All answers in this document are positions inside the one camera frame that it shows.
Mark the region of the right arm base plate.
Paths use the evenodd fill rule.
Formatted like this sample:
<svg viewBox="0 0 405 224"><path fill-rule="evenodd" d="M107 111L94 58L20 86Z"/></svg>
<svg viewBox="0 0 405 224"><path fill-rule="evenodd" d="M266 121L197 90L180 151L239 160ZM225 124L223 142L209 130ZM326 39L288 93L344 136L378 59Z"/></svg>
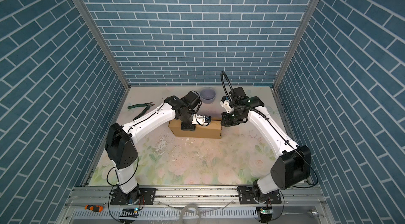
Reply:
<svg viewBox="0 0 405 224"><path fill-rule="evenodd" d="M241 205L253 204L281 204L281 195L278 190L263 194L258 187L237 187L239 203Z"/></svg>

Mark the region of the brown cardboard box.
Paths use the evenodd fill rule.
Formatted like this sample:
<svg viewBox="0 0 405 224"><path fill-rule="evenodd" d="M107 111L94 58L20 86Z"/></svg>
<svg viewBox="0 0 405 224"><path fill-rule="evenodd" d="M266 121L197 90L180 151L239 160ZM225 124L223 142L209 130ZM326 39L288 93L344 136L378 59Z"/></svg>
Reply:
<svg viewBox="0 0 405 224"><path fill-rule="evenodd" d="M211 123L206 127L195 125L194 131L182 130L180 120L170 121L168 127L177 137L221 139L222 136L221 120L218 118L212 119Z"/></svg>

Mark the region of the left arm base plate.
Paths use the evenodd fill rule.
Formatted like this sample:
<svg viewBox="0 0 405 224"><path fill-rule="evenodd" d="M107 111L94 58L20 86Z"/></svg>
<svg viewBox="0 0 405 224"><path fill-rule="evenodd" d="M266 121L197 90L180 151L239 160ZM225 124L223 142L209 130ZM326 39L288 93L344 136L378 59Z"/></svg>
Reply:
<svg viewBox="0 0 405 224"><path fill-rule="evenodd" d="M131 206L131 205L153 205L156 188L135 188L129 193L124 193L120 188L115 188L110 192L110 205Z"/></svg>

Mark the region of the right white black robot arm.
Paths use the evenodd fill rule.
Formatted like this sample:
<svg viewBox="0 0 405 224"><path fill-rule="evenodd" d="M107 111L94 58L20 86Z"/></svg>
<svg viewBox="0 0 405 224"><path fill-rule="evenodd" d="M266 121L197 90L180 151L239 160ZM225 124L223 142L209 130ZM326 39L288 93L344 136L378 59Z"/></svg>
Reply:
<svg viewBox="0 0 405 224"><path fill-rule="evenodd" d="M251 123L262 134L276 155L271 168L253 182L255 199L263 203L270 194L290 188L308 178L311 172L311 151L299 146L275 122L259 97L249 97L242 87L225 92L220 105L225 109L221 114L223 127Z"/></svg>

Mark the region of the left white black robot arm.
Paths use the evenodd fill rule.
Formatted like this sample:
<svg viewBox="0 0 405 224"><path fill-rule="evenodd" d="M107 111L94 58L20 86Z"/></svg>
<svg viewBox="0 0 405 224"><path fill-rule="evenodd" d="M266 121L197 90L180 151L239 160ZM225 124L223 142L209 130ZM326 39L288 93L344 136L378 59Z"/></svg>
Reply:
<svg viewBox="0 0 405 224"><path fill-rule="evenodd" d="M202 101L197 92L190 91L184 97L175 95L167 97L161 105L132 122L110 126L105 143L105 150L114 165L118 184L116 193L124 196L126 204L133 205L140 197L139 184L135 174L139 162L136 144L161 125L179 120L186 131L195 131L196 126L207 126L212 118L199 114Z"/></svg>

